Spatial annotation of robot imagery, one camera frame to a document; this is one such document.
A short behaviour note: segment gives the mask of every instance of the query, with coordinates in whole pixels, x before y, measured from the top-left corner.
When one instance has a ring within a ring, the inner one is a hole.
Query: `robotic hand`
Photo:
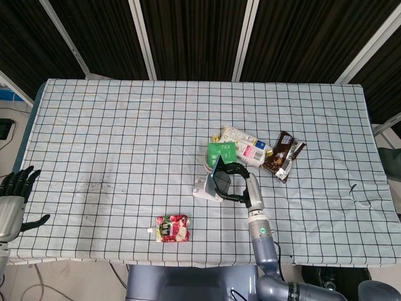
[[[0,185],[0,278],[3,277],[10,255],[8,243],[13,241],[19,232],[37,228],[50,218],[50,215],[46,214],[38,221],[23,223],[25,206],[33,183],[41,172],[35,171],[29,176],[32,171],[33,166],[29,166],[16,174],[12,172]]]
[[[230,175],[233,174],[239,174],[245,179],[246,189],[242,196],[227,193],[231,184]],[[224,164],[219,157],[211,178],[216,186],[216,193],[221,198],[245,203],[248,209],[248,226],[256,264],[265,274],[256,284],[258,297],[262,301],[346,301],[338,292],[306,283],[286,283],[283,280],[269,220],[263,213],[261,188],[254,174],[249,173],[241,164]]]

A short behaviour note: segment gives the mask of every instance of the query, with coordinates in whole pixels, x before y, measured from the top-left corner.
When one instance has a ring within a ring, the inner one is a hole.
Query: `floor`
[[[15,109],[30,111],[30,108],[24,103],[6,102],[0,100],[0,118],[10,118],[17,121],[17,128],[13,141],[0,151],[0,176],[9,173],[13,167],[14,159],[18,151],[19,144],[23,136],[24,128],[28,120],[28,115],[15,111]],[[388,147],[388,140],[391,140],[397,147],[401,147],[401,140],[394,137],[390,132],[388,136],[377,138],[379,146]],[[393,198],[396,203],[397,211],[401,212],[401,185],[396,182],[390,183]],[[110,265],[105,262],[77,262],[77,261],[54,261],[50,263],[41,263],[37,265],[43,283],[53,287],[68,298],[74,301],[80,300],[123,300],[125,289],[118,281],[113,273]],[[125,265],[115,265],[117,273],[123,281],[127,282],[127,268]],[[370,273],[374,280],[380,280],[394,286],[401,291],[401,282],[399,274],[401,265],[395,265],[389,268],[371,268]],[[283,274],[287,281],[302,281],[300,267],[291,265],[283,266]],[[16,265],[7,266],[6,278],[4,284],[0,288],[0,292],[4,295],[4,300],[14,301],[21,300],[24,291],[32,285],[39,283],[38,274],[33,265]],[[30,288],[23,301],[38,301],[41,295],[41,287],[36,286]],[[44,289],[42,300],[65,301],[66,297],[55,292],[50,288]]]

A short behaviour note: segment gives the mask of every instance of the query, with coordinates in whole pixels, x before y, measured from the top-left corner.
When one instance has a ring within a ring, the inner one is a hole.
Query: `grid tablecloth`
[[[286,184],[249,168],[283,262],[400,260],[400,223],[361,86],[48,80],[23,167],[42,170],[25,220],[51,219],[10,244],[11,262],[253,262],[243,204],[192,196],[207,143],[225,125],[271,146],[281,130],[307,143]],[[155,217],[178,213],[190,217],[190,242],[155,242]]]

